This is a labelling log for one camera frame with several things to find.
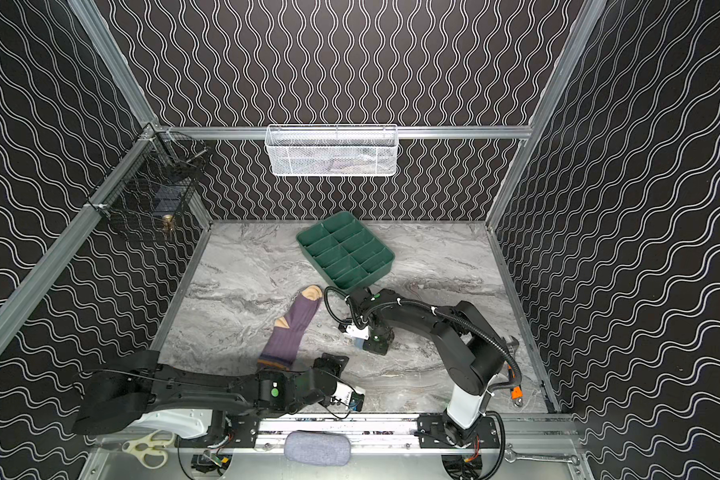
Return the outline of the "purple sock tan toe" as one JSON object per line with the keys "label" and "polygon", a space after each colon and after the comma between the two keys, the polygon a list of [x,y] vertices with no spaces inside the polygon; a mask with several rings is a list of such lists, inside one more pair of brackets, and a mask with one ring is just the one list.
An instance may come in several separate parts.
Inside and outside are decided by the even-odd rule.
{"label": "purple sock tan toe", "polygon": [[317,285],[310,285],[296,295],[288,311],[275,320],[268,342],[257,359],[258,368],[291,369],[322,299],[323,291]]}

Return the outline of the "green compartment tray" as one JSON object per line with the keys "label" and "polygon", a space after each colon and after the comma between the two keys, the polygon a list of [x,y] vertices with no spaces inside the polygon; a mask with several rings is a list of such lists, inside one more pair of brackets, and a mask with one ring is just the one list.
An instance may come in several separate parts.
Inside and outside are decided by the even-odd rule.
{"label": "green compartment tray", "polygon": [[325,282],[350,293],[390,273],[394,252],[349,211],[302,230],[296,241]]}

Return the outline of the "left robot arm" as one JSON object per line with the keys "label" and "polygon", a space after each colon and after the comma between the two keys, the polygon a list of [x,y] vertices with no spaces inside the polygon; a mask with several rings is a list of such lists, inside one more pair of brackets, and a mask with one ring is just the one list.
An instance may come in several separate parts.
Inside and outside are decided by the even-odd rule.
{"label": "left robot arm", "polygon": [[162,411],[209,412],[214,426],[229,417],[278,418],[313,404],[359,412],[364,393],[340,378],[347,362],[345,356],[324,354],[307,370],[261,366],[251,374],[225,376],[162,364],[157,351],[137,352],[89,371],[72,432],[116,433],[155,421]]}

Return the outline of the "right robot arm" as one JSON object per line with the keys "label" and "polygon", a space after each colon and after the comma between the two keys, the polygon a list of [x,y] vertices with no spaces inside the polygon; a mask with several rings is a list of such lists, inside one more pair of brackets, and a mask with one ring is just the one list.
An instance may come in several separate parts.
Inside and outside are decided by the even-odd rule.
{"label": "right robot arm", "polygon": [[362,349],[385,355],[398,329],[432,342],[454,390],[446,409],[449,422],[469,430],[482,415],[486,397],[522,383],[522,372],[507,341],[470,302],[433,306],[404,298],[395,291],[368,288],[346,299],[352,325],[368,332]]}

